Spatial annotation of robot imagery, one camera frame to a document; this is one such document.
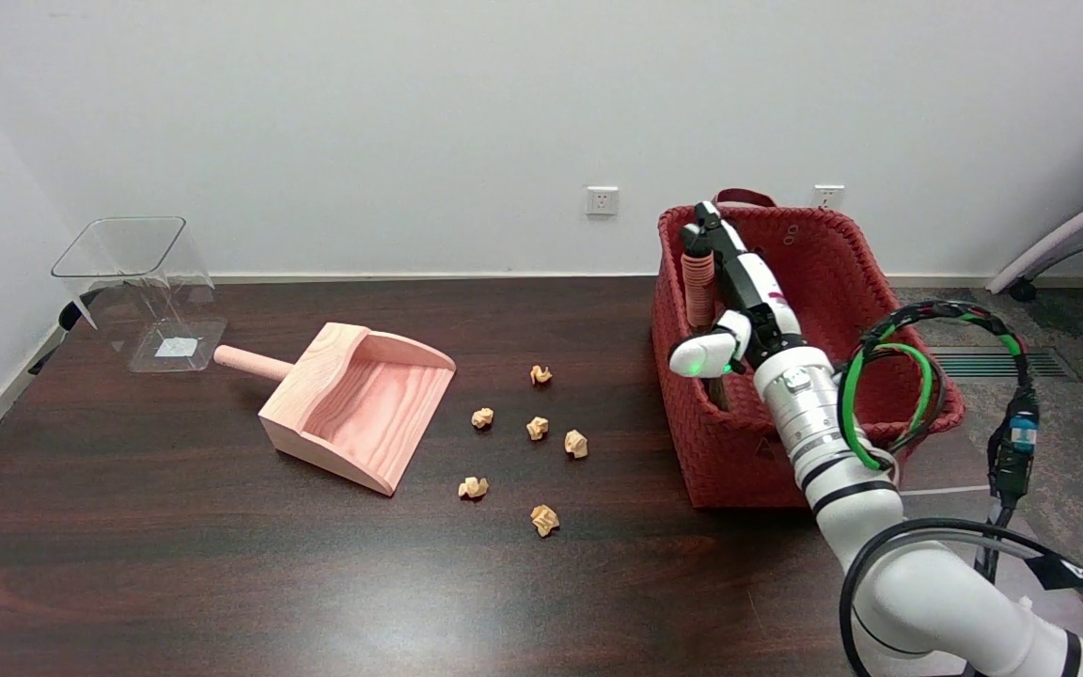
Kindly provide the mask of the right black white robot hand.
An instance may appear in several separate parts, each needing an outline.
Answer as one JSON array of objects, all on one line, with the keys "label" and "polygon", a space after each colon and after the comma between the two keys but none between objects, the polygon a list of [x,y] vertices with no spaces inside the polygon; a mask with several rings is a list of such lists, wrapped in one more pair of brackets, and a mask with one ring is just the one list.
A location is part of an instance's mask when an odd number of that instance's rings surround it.
[{"label": "right black white robot hand", "polygon": [[716,279],[725,283],[725,309],[708,331],[671,347],[670,372],[713,380],[757,369],[777,353],[805,344],[800,322],[773,271],[713,201],[695,206],[695,223],[681,227],[681,240],[687,253],[712,257]]}]

